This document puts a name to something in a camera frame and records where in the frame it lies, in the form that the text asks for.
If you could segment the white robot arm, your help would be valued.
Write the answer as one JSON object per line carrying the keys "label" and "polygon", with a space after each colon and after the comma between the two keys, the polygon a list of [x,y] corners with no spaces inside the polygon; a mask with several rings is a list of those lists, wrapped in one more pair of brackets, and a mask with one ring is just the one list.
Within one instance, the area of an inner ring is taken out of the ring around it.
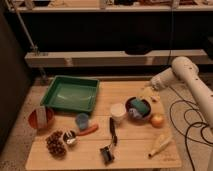
{"label": "white robot arm", "polygon": [[198,76],[199,68],[185,56],[176,57],[169,68],[153,76],[148,86],[161,91],[173,83],[184,82],[213,134],[213,91]]}

